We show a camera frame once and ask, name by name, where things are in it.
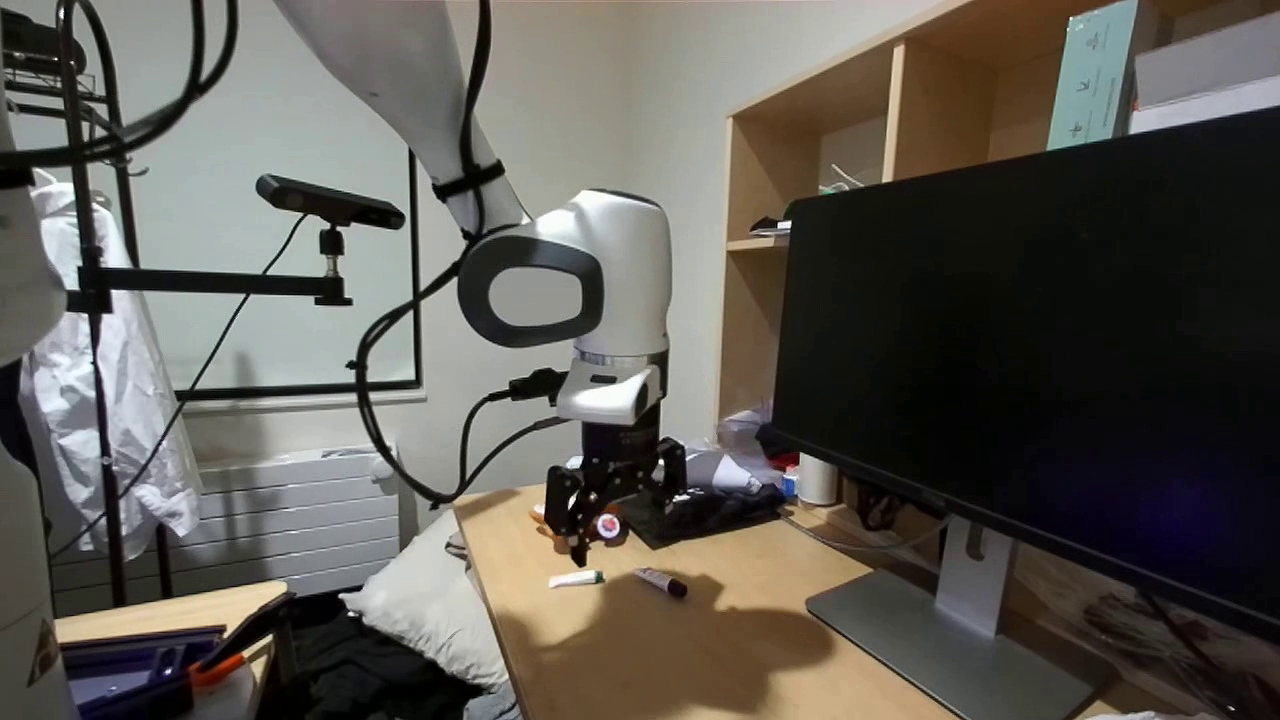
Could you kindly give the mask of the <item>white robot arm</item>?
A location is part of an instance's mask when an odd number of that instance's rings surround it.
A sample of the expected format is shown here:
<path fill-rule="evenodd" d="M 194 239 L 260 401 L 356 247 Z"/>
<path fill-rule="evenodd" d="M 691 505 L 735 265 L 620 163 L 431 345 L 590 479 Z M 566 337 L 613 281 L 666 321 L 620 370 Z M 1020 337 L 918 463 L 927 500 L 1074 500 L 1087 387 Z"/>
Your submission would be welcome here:
<path fill-rule="evenodd" d="M 479 129 L 492 0 L 460 48 L 452 0 L 277 0 L 320 69 L 370 103 L 422 160 L 465 252 L 460 316 L 498 348 L 570 345 L 554 413 L 582 427 L 582 462 L 554 463 L 546 530 L 575 561 L 599 518 L 640 486 L 676 479 L 662 438 L 667 396 L 674 226 L 623 190 L 575 190 L 534 211 Z"/>

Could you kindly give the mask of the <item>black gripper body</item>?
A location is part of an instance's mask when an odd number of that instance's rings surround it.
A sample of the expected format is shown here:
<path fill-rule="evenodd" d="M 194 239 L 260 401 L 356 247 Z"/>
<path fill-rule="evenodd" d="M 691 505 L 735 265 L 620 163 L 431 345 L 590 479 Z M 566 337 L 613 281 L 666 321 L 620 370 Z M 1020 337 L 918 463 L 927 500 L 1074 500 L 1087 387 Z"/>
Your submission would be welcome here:
<path fill-rule="evenodd" d="M 575 468 L 555 463 L 546 486 L 546 510 L 554 500 L 573 500 L 586 518 L 603 514 L 640 488 L 662 497 L 662 413 L 648 408 L 637 425 L 590 425 L 586 462 Z"/>

